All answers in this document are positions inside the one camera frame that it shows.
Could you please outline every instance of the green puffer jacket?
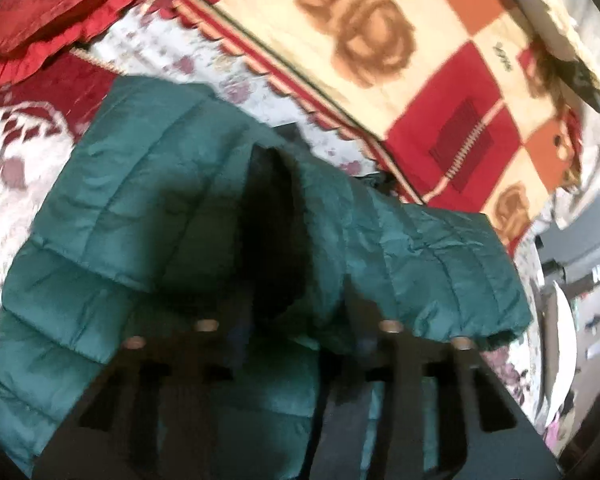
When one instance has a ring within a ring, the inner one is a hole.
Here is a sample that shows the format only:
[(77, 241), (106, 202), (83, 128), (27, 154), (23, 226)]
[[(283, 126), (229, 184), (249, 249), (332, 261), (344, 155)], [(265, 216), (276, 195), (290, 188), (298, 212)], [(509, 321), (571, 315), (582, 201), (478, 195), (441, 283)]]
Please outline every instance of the green puffer jacket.
[[(119, 78), (37, 214), (0, 313), (0, 443), (30, 474), (56, 427), (132, 335), (191, 326), (168, 294), (235, 279), (238, 203), (254, 144), (275, 148), (304, 203), (302, 294), (251, 338), (213, 396), (223, 479), (294, 478), (318, 391), (317, 349), (346, 352), (336, 315), (346, 276), (418, 336), (518, 336), (530, 313), (488, 220), (381, 196), (201, 85)], [(434, 394), (426, 396), (434, 399)], [(376, 390), (370, 418), (379, 413)], [(427, 411), (427, 467), (436, 461)], [(364, 470), (374, 440), (370, 423)]]

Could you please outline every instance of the red ruffle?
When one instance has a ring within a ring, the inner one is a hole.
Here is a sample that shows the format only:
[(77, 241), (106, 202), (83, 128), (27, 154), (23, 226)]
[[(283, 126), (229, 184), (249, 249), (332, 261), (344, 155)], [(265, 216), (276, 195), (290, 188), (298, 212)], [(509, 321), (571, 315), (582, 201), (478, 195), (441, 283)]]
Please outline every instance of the red ruffle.
[(120, 11), (135, 0), (106, 0), (84, 19), (48, 40), (35, 41), (26, 47), (22, 56), (0, 58), (0, 86), (13, 84), (31, 76), (43, 63), (63, 47), (78, 41), (89, 41), (109, 28), (118, 18)]

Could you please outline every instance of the red square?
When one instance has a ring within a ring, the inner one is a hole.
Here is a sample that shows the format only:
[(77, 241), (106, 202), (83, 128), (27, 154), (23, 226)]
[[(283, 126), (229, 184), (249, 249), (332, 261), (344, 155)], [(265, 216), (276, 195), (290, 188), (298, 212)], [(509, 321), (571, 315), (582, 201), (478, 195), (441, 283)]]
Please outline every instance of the red square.
[[(502, 104), (493, 119), (480, 126), (501, 98), (478, 49), (468, 42), (391, 127), (386, 147), (419, 195), (431, 192), (445, 174), (453, 175), (429, 205), (480, 211), (521, 145), (513, 118)], [(467, 149), (468, 139), (472, 140)], [(462, 163), (453, 169), (458, 156)]]

